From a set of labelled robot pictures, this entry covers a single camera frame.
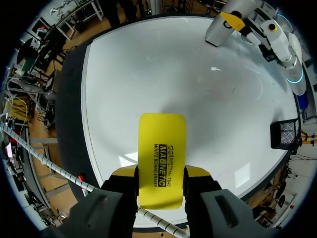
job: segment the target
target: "wooden floor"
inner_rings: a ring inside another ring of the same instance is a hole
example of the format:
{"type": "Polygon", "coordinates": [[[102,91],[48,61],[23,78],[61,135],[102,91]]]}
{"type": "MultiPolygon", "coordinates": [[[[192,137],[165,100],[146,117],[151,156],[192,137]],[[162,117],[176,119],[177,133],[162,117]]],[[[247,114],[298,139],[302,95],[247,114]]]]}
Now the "wooden floor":
{"type": "MultiPolygon", "coordinates": [[[[170,5],[170,0],[166,1],[166,5],[170,5]]],[[[199,13],[199,14],[205,14],[207,8],[197,2],[197,0],[194,0],[193,2],[193,12],[192,13],[199,13]]],[[[120,18],[120,22],[123,23],[125,21],[125,15],[123,12],[123,9],[118,5],[117,6],[118,15],[120,18]]],[[[71,49],[74,46],[77,46],[81,44],[82,42],[88,40],[90,37],[98,34],[99,32],[102,32],[106,29],[110,28],[110,24],[106,18],[104,18],[102,21],[99,21],[97,18],[91,20],[88,24],[87,29],[83,33],[76,32],[72,38],[71,41],[67,41],[64,45],[64,49],[71,49]]],[[[46,74],[50,74],[54,71],[54,69],[61,70],[62,66],[55,62],[51,62],[49,65],[49,68],[46,72],[46,74]]],[[[41,121],[37,119],[37,114],[35,114],[32,121],[29,123],[29,130],[30,130],[30,136],[36,137],[36,138],[54,138],[56,137],[56,131],[54,128],[50,130],[44,130],[44,125],[41,121]]],[[[59,153],[58,153],[58,147],[57,144],[50,144],[49,145],[50,150],[50,156],[52,162],[56,163],[60,167],[62,167],[59,153]]],[[[34,159],[35,163],[35,169],[37,176],[41,176],[44,174],[49,173],[49,169],[47,166],[42,165],[37,159],[34,159]]],[[[43,178],[40,180],[40,184],[43,188],[45,188],[46,191],[49,191],[55,187],[61,186],[63,184],[67,183],[66,181],[62,181],[55,178],[43,178]]],[[[259,192],[256,198],[253,198],[251,200],[252,207],[254,207],[256,204],[261,202],[265,196],[263,195],[263,192],[259,192]]],[[[49,202],[52,206],[52,210],[54,213],[58,214],[62,213],[65,216],[69,215],[70,208],[77,203],[76,198],[74,197],[73,193],[70,189],[52,197],[49,199],[49,202]]],[[[167,238],[174,237],[170,234],[164,233],[167,238]]],[[[152,233],[152,234],[140,234],[140,233],[134,233],[134,238],[138,237],[149,237],[149,238],[159,238],[162,237],[159,233],[152,233]]]]}

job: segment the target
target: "black mesh basket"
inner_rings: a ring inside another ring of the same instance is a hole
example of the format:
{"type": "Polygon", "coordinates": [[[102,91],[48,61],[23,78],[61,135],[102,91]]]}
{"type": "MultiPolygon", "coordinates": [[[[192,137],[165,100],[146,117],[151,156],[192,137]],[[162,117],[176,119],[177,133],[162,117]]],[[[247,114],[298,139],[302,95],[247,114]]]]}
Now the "black mesh basket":
{"type": "Polygon", "coordinates": [[[270,125],[271,148],[295,150],[300,133],[299,119],[281,120],[270,125]]]}

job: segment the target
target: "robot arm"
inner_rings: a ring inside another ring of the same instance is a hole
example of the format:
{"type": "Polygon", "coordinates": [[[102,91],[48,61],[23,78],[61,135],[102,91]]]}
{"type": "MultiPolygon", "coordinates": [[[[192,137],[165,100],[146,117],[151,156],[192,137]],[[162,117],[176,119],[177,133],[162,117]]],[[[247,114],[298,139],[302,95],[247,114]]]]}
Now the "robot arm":
{"type": "Polygon", "coordinates": [[[302,67],[302,50],[297,37],[284,32],[280,25],[266,16],[266,21],[257,26],[248,18],[254,10],[260,12],[254,0],[244,0],[238,5],[230,0],[206,32],[206,41],[215,46],[220,44],[236,30],[242,37],[258,46],[266,61],[276,60],[281,71],[296,95],[306,91],[306,81],[302,67]]]}

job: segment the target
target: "desk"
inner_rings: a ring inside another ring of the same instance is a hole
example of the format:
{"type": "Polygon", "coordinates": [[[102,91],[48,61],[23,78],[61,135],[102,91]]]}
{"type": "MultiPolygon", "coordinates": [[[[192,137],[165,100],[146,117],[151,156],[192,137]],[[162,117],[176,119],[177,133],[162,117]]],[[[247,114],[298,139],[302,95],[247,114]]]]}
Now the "desk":
{"type": "MultiPolygon", "coordinates": [[[[211,22],[152,18],[101,33],[69,55],[56,102],[58,140],[75,153],[60,145],[66,170],[79,174],[83,160],[93,185],[103,184],[117,168],[137,163],[143,113],[179,113],[187,120],[186,164],[206,169],[238,197],[263,182],[288,153],[270,148],[269,125],[297,118],[296,103],[276,63],[237,33],[223,47],[206,43],[211,22]],[[71,90],[72,97],[61,96],[71,90]],[[66,156],[77,155],[76,171],[66,156]]],[[[187,221],[184,206],[152,212],[173,224],[187,221]]],[[[135,227],[153,224],[136,217],[135,227]]]]}
{"type": "Polygon", "coordinates": [[[86,17],[86,18],[83,20],[83,22],[88,21],[89,19],[91,19],[91,18],[92,18],[93,16],[95,16],[95,15],[99,18],[100,21],[102,21],[104,14],[103,14],[103,11],[102,11],[102,9],[101,9],[101,7],[100,7],[100,5],[99,5],[98,0],[87,0],[87,1],[83,2],[81,5],[79,5],[79,6],[76,7],[75,9],[73,9],[67,16],[65,16],[65,17],[56,25],[56,28],[57,28],[69,41],[71,40],[71,38],[72,38],[73,35],[75,34],[75,29],[72,28],[71,25],[69,25],[69,23],[67,22],[67,20],[68,20],[73,14],[75,14],[75,13],[78,12],[80,9],[86,7],[86,6],[89,5],[89,4],[91,4],[91,6],[93,7],[95,13],[92,14],[92,15],[90,15],[89,17],[86,17]],[[64,31],[60,28],[60,26],[63,25],[64,23],[65,23],[65,24],[69,27],[69,29],[71,30],[70,36],[68,36],[68,35],[67,35],[67,32],[64,32],[64,31]]]}

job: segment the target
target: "white table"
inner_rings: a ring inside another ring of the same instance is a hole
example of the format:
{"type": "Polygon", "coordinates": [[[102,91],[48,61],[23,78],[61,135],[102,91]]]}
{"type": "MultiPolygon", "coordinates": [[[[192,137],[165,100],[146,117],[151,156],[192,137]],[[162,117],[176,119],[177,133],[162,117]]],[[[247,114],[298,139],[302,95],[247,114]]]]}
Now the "white table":
{"type": "MultiPolygon", "coordinates": [[[[286,151],[270,147],[273,121],[297,118],[292,91],[276,62],[237,33],[216,48],[205,42],[212,19],[165,17],[106,33],[87,48],[82,119],[99,185],[137,163],[143,113],[178,113],[187,120],[186,164],[209,171],[242,197],[286,151]]],[[[178,210],[154,210],[179,224],[178,210]]],[[[154,225],[137,216],[134,227],[154,225]]]]}

